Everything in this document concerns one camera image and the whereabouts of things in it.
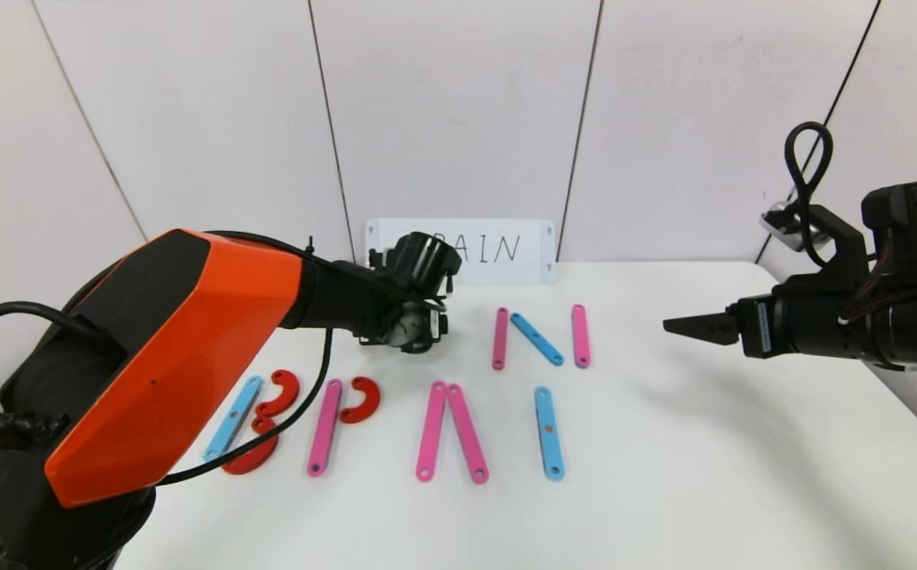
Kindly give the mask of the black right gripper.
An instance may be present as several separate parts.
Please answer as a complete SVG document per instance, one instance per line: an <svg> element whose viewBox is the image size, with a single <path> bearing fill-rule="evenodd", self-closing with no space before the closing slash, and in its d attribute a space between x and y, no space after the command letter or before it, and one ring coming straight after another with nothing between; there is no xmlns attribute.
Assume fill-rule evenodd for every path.
<svg viewBox="0 0 917 570"><path fill-rule="evenodd" d="M850 296L849 289L834 285L780 284L721 313L664 320L664 331L722 346L737 344L741 337L745 356L755 359L802 354L871 360L866 325L839 323Z"/></svg>

